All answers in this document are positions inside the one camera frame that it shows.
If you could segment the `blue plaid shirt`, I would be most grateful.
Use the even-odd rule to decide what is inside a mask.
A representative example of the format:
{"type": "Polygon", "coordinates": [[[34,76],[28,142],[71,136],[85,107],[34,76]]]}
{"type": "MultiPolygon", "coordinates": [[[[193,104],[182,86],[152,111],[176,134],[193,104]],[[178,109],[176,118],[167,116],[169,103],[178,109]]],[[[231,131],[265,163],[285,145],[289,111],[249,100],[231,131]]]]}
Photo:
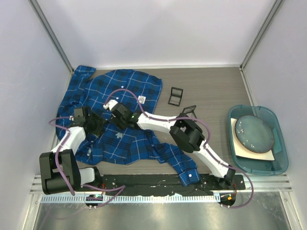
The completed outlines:
{"type": "MultiPolygon", "coordinates": [[[[111,114],[103,108],[107,98],[117,100],[132,111],[141,102],[144,111],[154,112],[163,86],[161,79],[132,69],[112,70],[98,77],[93,77],[94,72],[95,68],[82,65],[75,69],[58,108],[58,117],[73,115],[76,107],[84,106],[108,119],[111,114]]],[[[68,119],[57,120],[57,125],[68,124],[68,119]]],[[[195,161],[179,147],[161,143],[154,132],[119,130],[114,124],[104,129],[103,135],[90,135],[82,142],[75,154],[77,161],[89,165],[102,161],[128,165],[138,160],[157,160],[172,166],[184,186],[200,180],[195,161]],[[116,138],[118,132],[124,134],[123,138],[116,138]]],[[[56,134],[63,138],[65,130],[56,128],[56,134]]]]}

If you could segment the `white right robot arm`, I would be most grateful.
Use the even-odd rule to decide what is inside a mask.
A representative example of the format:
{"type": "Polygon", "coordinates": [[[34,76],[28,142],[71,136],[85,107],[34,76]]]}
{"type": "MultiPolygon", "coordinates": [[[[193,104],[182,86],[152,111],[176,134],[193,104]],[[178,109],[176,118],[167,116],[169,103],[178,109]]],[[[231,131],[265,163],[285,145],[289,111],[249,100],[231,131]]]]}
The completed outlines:
{"type": "Polygon", "coordinates": [[[209,146],[208,139],[196,124],[195,118],[183,113],[167,117],[148,112],[132,112],[116,100],[111,100],[104,108],[111,112],[111,120],[119,128],[169,133],[182,151],[196,154],[207,165],[220,188],[228,189],[233,185],[235,169],[223,161],[209,146]]]}

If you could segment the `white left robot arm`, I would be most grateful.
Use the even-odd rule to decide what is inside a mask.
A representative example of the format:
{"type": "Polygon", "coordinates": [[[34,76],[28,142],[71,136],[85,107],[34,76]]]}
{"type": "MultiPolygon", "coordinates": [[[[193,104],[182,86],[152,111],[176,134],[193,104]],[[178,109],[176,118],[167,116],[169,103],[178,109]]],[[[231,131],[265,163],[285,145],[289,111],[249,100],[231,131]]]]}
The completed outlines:
{"type": "Polygon", "coordinates": [[[79,169],[75,154],[79,146],[90,135],[99,137],[104,133],[108,121],[86,107],[74,109],[74,115],[57,117],[54,120],[68,119],[68,125],[55,127],[65,130],[63,138],[50,152],[39,157],[41,184],[44,194],[75,192],[86,185],[91,191],[101,188],[102,179],[96,167],[79,169]]]}

